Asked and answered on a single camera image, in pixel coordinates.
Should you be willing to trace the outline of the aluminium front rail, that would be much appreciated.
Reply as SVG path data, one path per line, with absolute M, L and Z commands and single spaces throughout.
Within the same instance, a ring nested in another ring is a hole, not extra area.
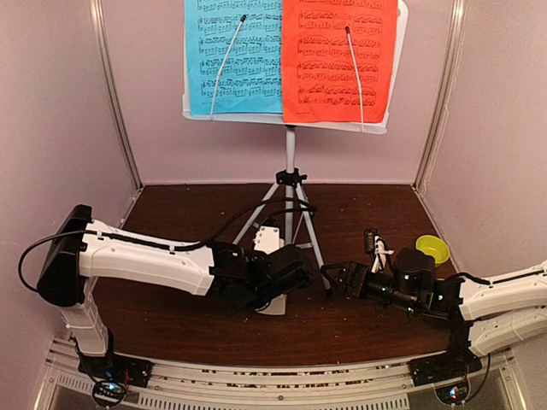
M 512 360 L 493 355 L 485 370 L 468 376 L 465 406 L 444 405 L 436 390 L 457 379 L 417 386 L 408 357 L 327 366 L 210 366 L 171 360 L 152 363 L 147 387 L 130 387 L 114 409 L 529 409 Z M 74 343 L 54 338 L 31 409 L 101 409 L 92 381 L 78 372 Z

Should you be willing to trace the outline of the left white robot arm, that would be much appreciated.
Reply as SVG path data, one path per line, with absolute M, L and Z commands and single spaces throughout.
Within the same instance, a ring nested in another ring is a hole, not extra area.
M 311 284 L 315 278 L 304 252 L 283 244 L 275 228 L 266 230 L 264 247 L 246 250 L 223 242 L 225 223 L 210 237 L 184 243 L 123 231 L 93 218 L 92 208 L 73 208 L 58 232 L 25 249 L 26 257 L 47 243 L 38 282 L 23 285 L 62 313 L 80 357 L 105 379 L 117 378 L 123 362 L 114 338 L 93 300 L 92 278 L 118 278 L 181 290 L 193 296 L 214 295 L 237 309 L 263 310 L 272 301 Z

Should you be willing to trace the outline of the left aluminium corner post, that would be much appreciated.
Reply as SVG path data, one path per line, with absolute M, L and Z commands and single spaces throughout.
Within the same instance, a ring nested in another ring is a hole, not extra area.
M 127 133 L 126 122 L 121 107 L 121 100 L 115 82 L 115 73 L 109 50 L 107 27 L 104 19 L 103 2 L 100 0 L 91 0 L 89 4 L 91 11 L 91 22 L 100 55 L 104 82 L 108 94 L 109 108 L 113 116 L 116 135 L 120 141 L 122 154 L 130 173 L 134 189 L 142 190 L 144 188 L 144 184 L 138 171 L 137 162 Z

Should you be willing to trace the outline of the blue sheet music paper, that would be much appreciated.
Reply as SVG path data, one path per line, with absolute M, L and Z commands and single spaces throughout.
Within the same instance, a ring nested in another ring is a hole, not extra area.
M 192 116 L 281 114 L 281 1 L 185 2 Z

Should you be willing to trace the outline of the silver tripod stand legs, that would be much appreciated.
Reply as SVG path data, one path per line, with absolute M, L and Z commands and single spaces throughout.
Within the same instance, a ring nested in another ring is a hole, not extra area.
M 321 253 L 318 238 L 315 233 L 312 221 L 311 206 L 308 204 L 308 197 L 303 188 L 303 182 L 307 176 L 301 174 L 296 167 L 296 126 L 285 126 L 285 168 L 275 175 L 275 181 L 266 192 L 260 203 L 253 209 L 250 217 L 245 221 L 233 242 L 238 244 L 252 227 L 258 227 L 257 218 L 266 206 L 266 200 L 271 200 L 274 194 L 281 188 L 285 189 L 285 227 L 283 236 L 286 244 L 295 244 L 300 225 L 304 223 L 309 241 L 298 244 L 300 249 L 312 249 L 318 267 L 324 266 L 324 259 Z

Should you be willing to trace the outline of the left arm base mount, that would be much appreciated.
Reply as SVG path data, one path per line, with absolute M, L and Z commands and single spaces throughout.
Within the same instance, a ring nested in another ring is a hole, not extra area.
M 153 364 L 149 360 L 114 354 L 111 357 L 79 355 L 78 370 L 92 381 L 91 397 L 100 407 L 120 405 L 130 387 L 146 388 Z

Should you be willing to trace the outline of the red sheet music paper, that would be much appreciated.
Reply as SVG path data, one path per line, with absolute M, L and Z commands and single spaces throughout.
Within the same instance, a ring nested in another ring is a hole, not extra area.
M 387 112 L 397 19 L 396 1 L 285 1 L 284 122 L 379 124 Z

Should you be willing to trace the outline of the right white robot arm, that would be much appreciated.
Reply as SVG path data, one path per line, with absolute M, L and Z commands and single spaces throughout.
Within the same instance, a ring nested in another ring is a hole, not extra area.
M 451 328 L 452 346 L 438 358 L 444 376 L 471 362 L 546 331 L 546 265 L 479 278 L 459 272 L 437 278 L 435 260 L 405 248 L 394 259 L 325 265 L 321 274 L 340 294 L 375 300 L 439 320 Z

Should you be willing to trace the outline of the white metronome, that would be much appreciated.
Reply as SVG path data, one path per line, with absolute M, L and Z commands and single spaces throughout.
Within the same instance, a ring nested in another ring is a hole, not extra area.
M 286 313 L 287 295 L 280 295 L 272 299 L 264 307 L 256 309 L 255 312 L 267 316 L 283 316 Z

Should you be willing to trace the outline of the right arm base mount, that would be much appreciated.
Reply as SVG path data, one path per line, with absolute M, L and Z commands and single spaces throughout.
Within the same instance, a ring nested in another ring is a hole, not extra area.
M 463 405 L 471 397 L 469 376 L 481 370 L 481 359 L 450 356 L 446 353 L 409 362 L 414 386 L 431 384 L 437 399 L 451 407 Z

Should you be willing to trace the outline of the yellow-green bowl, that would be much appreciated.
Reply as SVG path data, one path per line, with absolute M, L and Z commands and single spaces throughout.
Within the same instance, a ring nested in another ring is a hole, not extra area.
M 440 237 L 422 235 L 415 241 L 415 248 L 435 260 L 435 266 L 440 267 L 450 259 L 450 249 Z

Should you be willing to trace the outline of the white perforated music stand desk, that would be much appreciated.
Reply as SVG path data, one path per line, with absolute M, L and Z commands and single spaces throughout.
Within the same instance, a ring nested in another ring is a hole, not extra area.
M 183 113 L 383 133 L 402 1 L 187 1 Z

